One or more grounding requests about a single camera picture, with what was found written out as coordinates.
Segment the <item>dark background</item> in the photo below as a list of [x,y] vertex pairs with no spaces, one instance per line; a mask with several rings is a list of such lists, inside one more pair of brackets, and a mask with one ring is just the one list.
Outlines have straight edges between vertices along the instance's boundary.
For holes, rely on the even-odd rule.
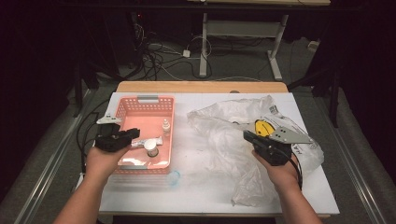
[[[341,87],[353,114],[395,181],[396,156],[391,138],[396,125],[393,93],[396,20],[392,4],[390,0],[332,1],[333,7],[364,7],[360,13],[290,15],[284,40],[293,41],[302,36],[321,40],[307,76],[313,76],[323,67],[329,69],[325,76],[306,85],[324,86],[323,90],[327,90],[334,71],[339,72]],[[89,67],[88,62],[116,75],[117,66],[132,63],[136,55],[128,53],[134,49],[134,35],[125,20],[128,15],[125,12],[80,13],[59,7],[50,0],[19,0],[2,2],[0,14],[3,121],[0,200],[3,200],[41,136],[68,106],[66,96],[74,86],[76,71],[90,88],[95,88],[95,69]],[[180,41],[188,42],[202,27],[200,14],[169,16],[166,12],[144,12],[142,15],[145,16],[142,22],[149,29],[163,36],[177,36]],[[113,49],[112,36],[120,35],[124,38],[117,41],[124,41],[125,48]]]

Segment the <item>white table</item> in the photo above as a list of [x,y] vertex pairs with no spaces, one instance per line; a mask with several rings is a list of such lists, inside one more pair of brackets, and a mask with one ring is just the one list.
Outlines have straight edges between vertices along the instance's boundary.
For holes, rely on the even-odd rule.
[[[176,97],[170,175],[112,175],[105,187],[101,214],[148,216],[276,217],[277,202],[265,207],[232,206],[234,181],[225,174],[206,169],[209,151],[206,140],[187,123],[187,113],[215,102],[261,98],[268,93],[170,93],[115,92],[107,113],[114,113],[124,95],[169,95]],[[278,110],[304,128],[291,93],[271,93]],[[339,214],[321,166],[304,180],[304,196],[323,217]]]
[[[222,3],[222,4],[261,4],[261,5],[284,5],[284,6],[304,6],[318,7],[328,6],[330,0],[189,0],[192,2]],[[274,37],[274,48],[267,51],[268,61],[271,65],[275,80],[282,80],[279,67],[276,62],[276,53],[279,49],[280,41],[286,28],[289,15],[283,15],[280,22],[265,21],[215,21],[207,18],[207,13],[203,17],[202,31],[202,53],[200,61],[200,77],[206,77],[207,69],[207,36],[208,35],[228,35],[228,36],[252,36],[252,37]]]

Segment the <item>pink plastic basket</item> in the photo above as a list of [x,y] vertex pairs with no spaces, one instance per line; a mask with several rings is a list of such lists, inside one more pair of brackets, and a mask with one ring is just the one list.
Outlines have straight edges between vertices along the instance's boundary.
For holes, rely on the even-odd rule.
[[[116,117],[121,119],[120,130],[140,129],[136,140],[162,137],[163,144],[157,146],[159,154],[149,157],[141,148],[131,148],[119,161],[116,174],[168,174],[171,162],[175,98],[173,96],[125,96],[120,98]],[[171,125],[170,133],[163,133],[163,120]]]

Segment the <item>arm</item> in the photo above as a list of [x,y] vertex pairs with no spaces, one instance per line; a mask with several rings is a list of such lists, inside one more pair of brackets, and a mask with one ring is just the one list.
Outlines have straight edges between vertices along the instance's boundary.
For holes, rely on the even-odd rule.
[[300,191],[297,173],[291,163],[287,162],[283,166],[272,166],[254,150],[252,153],[265,166],[271,181],[275,185],[286,222],[293,224],[322,223]]
[[85,177],[54,223],[96,223],[107,179],[117,168],[118,160],[127,151],[128,148],[123,148],[110,153],[92,147],[87,157]]

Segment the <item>tabletop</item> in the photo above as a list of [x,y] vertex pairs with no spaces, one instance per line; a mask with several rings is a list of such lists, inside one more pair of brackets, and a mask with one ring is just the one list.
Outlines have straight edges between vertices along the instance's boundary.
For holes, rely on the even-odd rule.
[[[112,175],[105,187],[99,212],[107,215],[277,217],[277,201],[265,206],[232,205],[234,180],[207,169],[207,139],[187,122],[186,114],[224,100],[271,95],[286,117],[305,129],[292,93],[277,82],[157,81],[121,82],[106,113],[114,113],[126,95],[175,96],[175,123],[169,175]],[[321,217],[338,214],[332,191],[321,166],[304,179],[303,194]]]
[[303,6],[328,6],[330,0],[205,0],[207,3],[243,3],[243,4],[268,4],[268,5],[303,5]]

